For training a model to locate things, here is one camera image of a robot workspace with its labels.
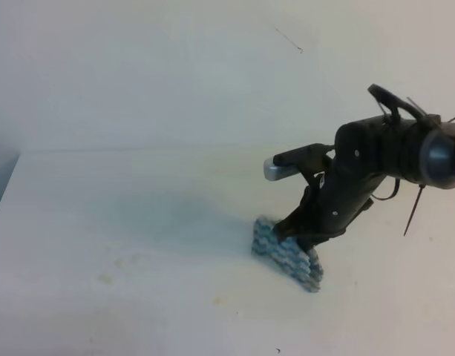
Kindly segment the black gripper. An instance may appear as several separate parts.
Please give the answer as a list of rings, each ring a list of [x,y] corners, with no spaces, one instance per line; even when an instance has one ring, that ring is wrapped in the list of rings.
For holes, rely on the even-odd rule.
[[[370,196],[384,180],[383,174],[364,177],[340,175],[332,168],[304,190],[299,206],[273,232],[278,240],[293,238],[307,253],[317,245],[341,236],[362,211],[372,205]]]

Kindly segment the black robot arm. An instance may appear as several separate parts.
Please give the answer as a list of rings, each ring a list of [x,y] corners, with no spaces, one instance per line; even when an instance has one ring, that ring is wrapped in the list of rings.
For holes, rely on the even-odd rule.
[[[279,241],[303,251],[341,236],[375,199],[386,177],[439,189],[455,188],[455,119],[443,122],[378,85],[369,93],[381,116],[342,125],[331,145],[314,143],[275,155],[264,175],[276,181],[301,174],[299,206],[273,228]]]

